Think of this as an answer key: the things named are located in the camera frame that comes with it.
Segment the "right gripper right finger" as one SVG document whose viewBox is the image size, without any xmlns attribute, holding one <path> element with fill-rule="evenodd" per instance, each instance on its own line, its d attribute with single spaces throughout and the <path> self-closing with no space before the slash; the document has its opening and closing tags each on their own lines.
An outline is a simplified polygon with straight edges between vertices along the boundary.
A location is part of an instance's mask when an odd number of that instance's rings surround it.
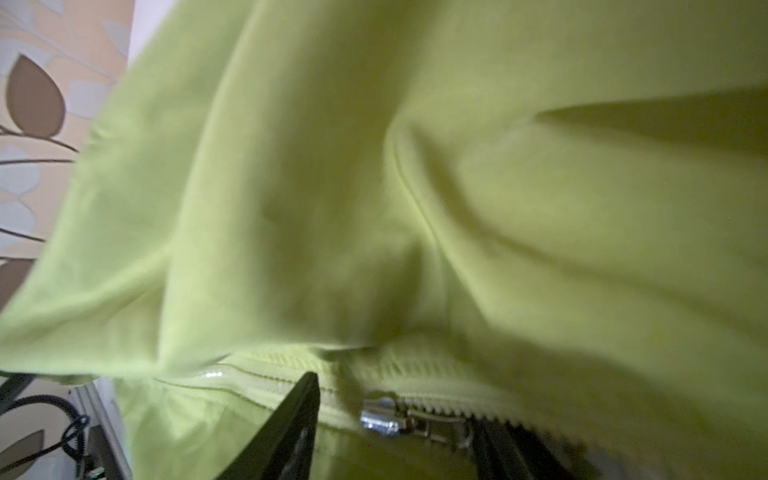
<svg viewBox="0 0 768 480">
<path fill-rule="evenodd" d="M 511 424 L 477 419 L 472 453 L 479 480 L 574 480 L 532 432 Z"/>
</svg>

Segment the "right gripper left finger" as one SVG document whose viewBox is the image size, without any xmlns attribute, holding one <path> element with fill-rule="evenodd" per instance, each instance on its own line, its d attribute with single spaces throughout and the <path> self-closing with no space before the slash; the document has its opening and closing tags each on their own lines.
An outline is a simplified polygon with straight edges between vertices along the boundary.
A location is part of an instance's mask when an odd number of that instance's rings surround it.
<svg viewBox="0 0 768 480">
<path fill-rule="evenodd" d="M 218 480 L 307 480 L 319 407 L 318 376 L 307 372 Z"/>
</svg>

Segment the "green zip-up hooded jacket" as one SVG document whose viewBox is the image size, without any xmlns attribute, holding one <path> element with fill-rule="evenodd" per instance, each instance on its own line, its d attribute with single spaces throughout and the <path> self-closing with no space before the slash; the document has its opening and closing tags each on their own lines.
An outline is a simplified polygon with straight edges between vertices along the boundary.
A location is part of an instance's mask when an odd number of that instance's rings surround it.
<svg viewBox="0 0 768 480">
<path fill-rule="evenodd" d="M 1 367 L 213 479 L 307 372 L 314 479 L 767 475 L 763 1 L 183 1 L 93 123 Z"/>
</svg>

